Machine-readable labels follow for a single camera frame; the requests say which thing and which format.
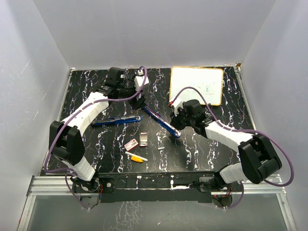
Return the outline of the staple tray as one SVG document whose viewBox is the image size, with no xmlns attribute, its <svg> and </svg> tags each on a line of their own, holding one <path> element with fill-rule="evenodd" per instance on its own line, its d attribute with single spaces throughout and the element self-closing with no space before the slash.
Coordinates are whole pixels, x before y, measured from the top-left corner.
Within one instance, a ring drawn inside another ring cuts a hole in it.
<svg viewBox="0 0 308 231">
<path fill-rule="evenodd" d="M 140 133 L 140 147 L 147 147 L 148 146 L 148 133 L 141 132 Z"/>
</svg>

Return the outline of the red white staple box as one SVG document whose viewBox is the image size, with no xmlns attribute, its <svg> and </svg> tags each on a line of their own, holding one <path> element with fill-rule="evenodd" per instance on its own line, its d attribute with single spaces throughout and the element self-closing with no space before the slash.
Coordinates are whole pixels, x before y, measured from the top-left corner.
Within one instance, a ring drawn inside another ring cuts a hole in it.
<svg viewBox="0 0 308 231">
<path fill-rule="evenodd" d="M 137 140 L 136 140 L 136 139 L 132 139 L 132 140 L 130 140 L 128 143 L 126 143 L 126 144 L 124 145 L 124 147 L 125 147 L 125 149 L 126 149 L 127 151 L 129 151 L 129 150 L 131 150 L 131 149 L 137 147 L 138 145 L 139 145 L 139 143 L 137 142 Z"/>
</svg>

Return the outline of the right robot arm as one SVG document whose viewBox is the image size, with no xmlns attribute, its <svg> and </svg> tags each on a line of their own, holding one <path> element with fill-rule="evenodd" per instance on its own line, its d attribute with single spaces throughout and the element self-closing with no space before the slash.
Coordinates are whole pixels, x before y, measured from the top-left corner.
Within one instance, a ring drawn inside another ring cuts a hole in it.
<svg viewBox="0 0 308 231">
<path fill-rule="evenodd" d="M 230 127 L 221 126 L 212 116 L 205 114 L 205 108 L 198 100 L 172 100 L 169 105 L 173 109 L 170 117 L 175 129 L 191 127 L 195 133 L 239 154 L 239 163 L 225 166 L 215 173 L 212 181 L 218 190 L 225 191 L 237 181 L 249 180 L 259 184 L 282 168 L 273 145 L 264 135 L 236 132 Z"/>
</svg>

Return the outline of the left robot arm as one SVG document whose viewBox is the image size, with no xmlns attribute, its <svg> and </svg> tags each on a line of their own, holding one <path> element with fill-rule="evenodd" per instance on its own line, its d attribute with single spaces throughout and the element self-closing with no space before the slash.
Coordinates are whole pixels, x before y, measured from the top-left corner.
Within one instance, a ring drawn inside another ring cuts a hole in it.
<svg viewBox="0 0 308 231">
<path fill-rule="evenodd" d="M 48 156 L 63 162 L 66 170 L 83 183 L 83 187 L 94 192 L 99 180 L 95 169 L 86 160 L 83 134 L 91 122 L 113 102 L 129 102 L 137 110 L 144 105 L 143 90 L 148 86 L 147 70 L 141 66 L 132 78 L 125 77 L 125 70 L 111 67 L 105 80 L 97 83 L 89 97 L 71 115 L 50 125 Z"/>
</svg>

